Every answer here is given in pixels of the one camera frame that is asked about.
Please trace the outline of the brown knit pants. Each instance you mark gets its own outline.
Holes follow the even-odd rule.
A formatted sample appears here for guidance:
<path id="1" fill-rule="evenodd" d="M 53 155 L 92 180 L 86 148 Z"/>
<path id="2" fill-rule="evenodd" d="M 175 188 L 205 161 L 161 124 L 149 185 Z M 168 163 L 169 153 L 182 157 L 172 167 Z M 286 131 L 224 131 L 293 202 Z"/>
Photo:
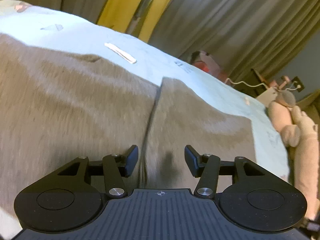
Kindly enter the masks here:
<path id="1" fill-rule="evenodd" d="M 160 86 L 97 55 L 27 46 L 1 35 L 1 208 L 72 159 L 139 147 L 128 189 L 194 189 L 184 148 L 255 159 L 251 121 L 215 109 L 182 81 Z"/>

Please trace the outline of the pink plush toy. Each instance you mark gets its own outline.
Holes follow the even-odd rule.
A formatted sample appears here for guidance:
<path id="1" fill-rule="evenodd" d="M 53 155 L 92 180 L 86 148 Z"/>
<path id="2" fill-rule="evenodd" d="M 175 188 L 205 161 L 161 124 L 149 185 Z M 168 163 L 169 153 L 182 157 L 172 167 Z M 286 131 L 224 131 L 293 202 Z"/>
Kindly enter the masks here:
<path id="1" fill-rule="evenodd" d="M 278 93 L 267 108 L 267 114 L 289 149 L 293 163 L 293 184 L 306 198 L 305 217 L 315 220 L 319 210 L 319 140 L 318 125 L 296 104 L 288 90 Z"/>

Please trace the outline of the red pink bag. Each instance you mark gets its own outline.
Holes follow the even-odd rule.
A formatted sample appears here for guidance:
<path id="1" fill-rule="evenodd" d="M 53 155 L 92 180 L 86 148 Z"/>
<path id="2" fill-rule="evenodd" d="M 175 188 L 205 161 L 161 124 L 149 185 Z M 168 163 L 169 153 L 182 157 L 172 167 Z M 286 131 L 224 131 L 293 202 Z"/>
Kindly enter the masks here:
<path id="1" fill-rule="evenodd" d="M 212 55 L 208 52 L 202 50 L 193 52 L 189 64 L 199 68 L 222 82 L 225 82 L 228 77 L 223 68 L 215 62 Z"/>

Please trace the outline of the grey curtain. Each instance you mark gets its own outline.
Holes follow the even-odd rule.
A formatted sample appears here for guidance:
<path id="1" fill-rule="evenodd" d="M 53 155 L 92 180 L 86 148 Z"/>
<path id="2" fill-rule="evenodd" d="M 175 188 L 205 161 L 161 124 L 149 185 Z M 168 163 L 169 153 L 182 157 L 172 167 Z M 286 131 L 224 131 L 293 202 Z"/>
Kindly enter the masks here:
<path id="1" fill-rule="evenodd" d="M 96 23 L 107 0 L 18 0 Z M 128 31 L 138 38 L 152 0 Z M 319 0 L 170 0 L 148 44 L 180 59 L 204 50 L 234 79 L 257 68 L 277 74 L 319 30 Z"/>

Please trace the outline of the light blue bed sheet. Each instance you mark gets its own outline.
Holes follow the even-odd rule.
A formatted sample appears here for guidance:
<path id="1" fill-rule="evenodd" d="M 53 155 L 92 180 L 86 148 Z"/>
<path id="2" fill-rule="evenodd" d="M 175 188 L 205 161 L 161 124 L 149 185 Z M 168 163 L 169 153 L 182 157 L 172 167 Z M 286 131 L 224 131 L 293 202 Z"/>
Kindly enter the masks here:
<path id="1" fill-rule="evenodd" d="M 286 151 L 264 106 L 189 64 L 133 36 L 18 0 L 1 0 L 1 32 L 31 46 L 101 56 L 156 85 L 165 76 L 183 81 L 213 107 L 249 118 L 258 164 L 288 180 Z"/>

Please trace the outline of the yellow curtain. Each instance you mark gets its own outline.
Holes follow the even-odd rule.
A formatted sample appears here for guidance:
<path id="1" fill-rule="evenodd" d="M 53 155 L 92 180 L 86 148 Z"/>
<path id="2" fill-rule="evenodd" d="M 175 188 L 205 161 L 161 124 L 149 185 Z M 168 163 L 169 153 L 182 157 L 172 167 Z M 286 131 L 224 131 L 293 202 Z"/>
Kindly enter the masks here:
<path id="1" fill-rule="evenodd" d="M 133 19 L 134 13 L 138 9 L 141 0 L 107 0 L 97 25 L 125 33 Z M 160 20 L 170 0 L 152 0 L 150 8 L 146 13 L 142 23 L 138 38 L 143 42 L 148 42 L 151 34 Z"/>

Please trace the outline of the wall power socket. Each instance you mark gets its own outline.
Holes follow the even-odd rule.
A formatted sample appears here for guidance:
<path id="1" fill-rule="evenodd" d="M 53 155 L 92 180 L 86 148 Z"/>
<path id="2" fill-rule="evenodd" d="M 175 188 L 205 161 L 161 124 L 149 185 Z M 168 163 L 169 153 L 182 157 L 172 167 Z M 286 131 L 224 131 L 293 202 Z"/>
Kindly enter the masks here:
<path id="1" fill-rule="evenodd" d="M 302 90 L 304 90 L 305 86 L 303 85 L 302 81 L 300 80 L 300 78 L 298 76 L 295 76 L 292 80 L 291 83 L 294 87 L 294 91 L 297 91 L 298 93 L 300 93 Z"/>

